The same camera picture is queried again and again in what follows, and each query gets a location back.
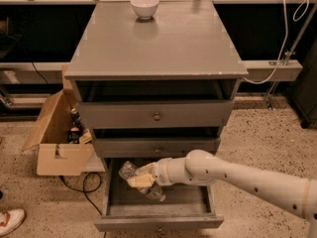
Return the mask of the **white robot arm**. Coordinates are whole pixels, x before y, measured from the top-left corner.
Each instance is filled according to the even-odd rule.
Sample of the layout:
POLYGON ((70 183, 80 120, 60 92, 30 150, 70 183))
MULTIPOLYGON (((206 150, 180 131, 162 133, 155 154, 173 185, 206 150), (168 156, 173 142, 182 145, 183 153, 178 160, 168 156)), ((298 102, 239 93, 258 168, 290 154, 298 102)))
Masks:
POLYGON ((165 158, 138 169, 131 187, 155 183, 209 185, 222 180, 310 223, 308 238, 317 238, 317 180, 299 178, 224 161, 193 150, 183 158, 165 158))

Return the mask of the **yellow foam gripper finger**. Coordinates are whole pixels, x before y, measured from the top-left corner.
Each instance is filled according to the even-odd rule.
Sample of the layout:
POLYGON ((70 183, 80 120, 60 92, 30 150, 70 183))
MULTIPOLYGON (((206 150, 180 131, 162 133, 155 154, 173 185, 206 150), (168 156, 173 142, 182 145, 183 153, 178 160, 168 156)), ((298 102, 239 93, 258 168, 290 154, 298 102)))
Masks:
POLYGON ((141 176, 141 175, 149 175, 149 176, 152 176, 153 175, 153 168, 154 168, 154 165, 155 163, 149 163, 145 166, 142 166, 140 168, 138 168, 136 170, 136 174, 138 176, 141 176))
POLYGON ((152 186, 155 179, 150 174, 142 174, 131 177, 127 180, 130 187, 149 187, 152 186))

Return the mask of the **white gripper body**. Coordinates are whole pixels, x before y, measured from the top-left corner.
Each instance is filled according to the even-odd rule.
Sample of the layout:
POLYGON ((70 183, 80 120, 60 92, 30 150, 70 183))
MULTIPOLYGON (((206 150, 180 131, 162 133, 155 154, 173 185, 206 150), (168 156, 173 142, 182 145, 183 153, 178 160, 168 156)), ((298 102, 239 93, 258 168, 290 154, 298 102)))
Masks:
POLYGON ((152 168, 152 175, 157 184, 161 186, 172 185, 172 182, 168 175, 168 164, 170 158, 161 159, 154 163, 152 168))

